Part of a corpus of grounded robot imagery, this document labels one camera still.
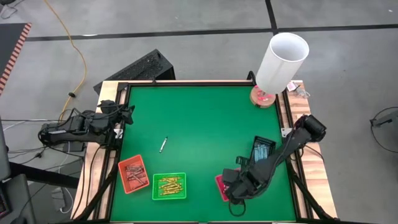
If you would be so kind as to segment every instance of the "green container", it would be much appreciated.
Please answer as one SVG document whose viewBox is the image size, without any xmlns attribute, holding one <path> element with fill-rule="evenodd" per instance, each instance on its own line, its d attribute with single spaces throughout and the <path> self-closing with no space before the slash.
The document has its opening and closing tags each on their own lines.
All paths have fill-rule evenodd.
<svg viewBox="0 0 398 224">
<path fill-rule="evenodd" d="M 177 194 L 161 195 L 163 190 L 159 187 L 167 184 L 168 182 L 160 181 L 163 178 L 168 177 L 180 177 L 177 181 L 178 184 L 182 184 L 182 190 Z M 152 199 L 153 200 L 172 200 L 172 199 L 185 199 L 187 197 L 187 175 L 185 173 L 173 173 L 173 174 L 154 174 L 152 188 Z"/>
</svg>

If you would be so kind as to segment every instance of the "concrete floor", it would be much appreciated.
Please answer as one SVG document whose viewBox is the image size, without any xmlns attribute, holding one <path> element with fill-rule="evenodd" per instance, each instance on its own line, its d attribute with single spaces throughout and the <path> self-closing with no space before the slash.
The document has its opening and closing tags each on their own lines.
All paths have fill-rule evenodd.
<svg viewBox="0 0 398 224">
<path fill-rule="evenodd" d="M 271 26 L 262 0 L 50 3 L 73 35 Z M 278 27 L 398 23 L 395 0 L 273 0 L 272 5 Z M 25 0 L 17 8 L 17 14 L 0 22 L 32 22 L 31 37 L 65 35 L 42 0 Z M 369 119 L 383 108 L 397 106 L 397 29 L 297 34 L 308 42 L 310 55 L 294 79 L 304 80 L 312 95 L 312 113 L 328 127 L 321 146 L 338 216 L 357 222 L 396 223 L 398 157 L 374 142 Z M 271 37 L 266 33 L 75 41 L 86 58 L 88 77 L 70 107 L 93 109 L 98 96 L 92 86 L 153 49 L 159 49 L 174 65 L 178 79 L 246 78 L 249 70 L 258 69 Z M 26 42 L 0 98 L 0 114 L 4 119 L 57 119 L 67 93 L 82 75 L 83 65 L 68 41 Z M 27 123 L 7 130 L 7 144 L 13 150 L 39 146 L 39 127 Z M 376 130 L 376 135 L 396 149 L 398 142 L 388 132 L 391 130 L 396 131 L 386 126 Z M 31 157 L 27 154 L 15 161 Z M 47 168 L 64 158 L 64 154 L 46 151 L 43 159 L 28 165 Z M 63 219 L 51 209 L 46 213 L 49 220 Z"/>
</svg>

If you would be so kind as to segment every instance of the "green mat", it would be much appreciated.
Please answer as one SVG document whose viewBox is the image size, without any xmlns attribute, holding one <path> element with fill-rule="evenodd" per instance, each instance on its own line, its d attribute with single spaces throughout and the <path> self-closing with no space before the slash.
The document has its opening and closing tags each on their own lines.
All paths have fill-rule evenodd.
<svg viewBox="0 0 398 224">
<path fill-rule="evenodd" d="M 140 154 L 154 174 L 185 172 L 187 198 L 152 200 L 152 184 L 126 195 L 120 175 L 111 221 L 270 221 L 295 220 L 286 165 L 278 166 L 268 190 L 247 200 L 245 215 L 234 217 L 215 177 L 234 169 L 236 156 L 249 157 L 255 135 L 281 145 L 275 106 L 256 108 L 250 86 L 133 87 L 133 125 L 124 132 L 121 161 Z M 164 138 L 168 141 L 160 154 Z M 239 213 L 241 207 L 233 207 Z"/>
</svg>

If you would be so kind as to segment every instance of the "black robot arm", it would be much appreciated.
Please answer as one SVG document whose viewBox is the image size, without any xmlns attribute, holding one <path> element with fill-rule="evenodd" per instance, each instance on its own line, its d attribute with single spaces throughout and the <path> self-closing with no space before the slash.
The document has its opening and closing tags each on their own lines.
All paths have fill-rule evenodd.
<svg viewBox="0 0 398 224">
<path fill-rule="evenodd" d="M 97 142 L 100 145 L 115 147 L 114 126 L 121 121 L 132 124 L 132 112 L 135 106 L 116 105 L 111 100 L 101 101 L 98 105 L 102 113 L 94 111 L 79 112 L 72 109 L 71 116 L 60 123 L 43 124 L 39 131 L 39 140 L 45 146 L 54 146 L 66 142 Z"/>
<path fill-rule="evenodd" d="M 225 192 L 229 201 L 239 204 L 245 199 L 260 196 L 267 190 L 276 167 L 306 143 L 321 141 L 325 130 L 326 127 L 314 116 L 304 115 L 296 121 L 286 142 L 267 159 L 260 159 L 241 170 L 224 169 L 223 182 L 229 187 Z"/>
</svg>

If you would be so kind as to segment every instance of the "white cylinder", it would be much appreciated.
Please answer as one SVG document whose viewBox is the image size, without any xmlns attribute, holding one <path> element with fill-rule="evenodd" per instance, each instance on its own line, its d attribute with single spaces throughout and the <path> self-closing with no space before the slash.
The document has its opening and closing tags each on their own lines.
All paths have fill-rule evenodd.
<svg viewBox="0 0 398 224">
<path fill-rule="evenodd" d="M 309 52 L 307 42 L 298 35 L 281 33 L 273 36 L 256 74 L 258 87 L 268 94 L 282 92 Z"/>
</svg>

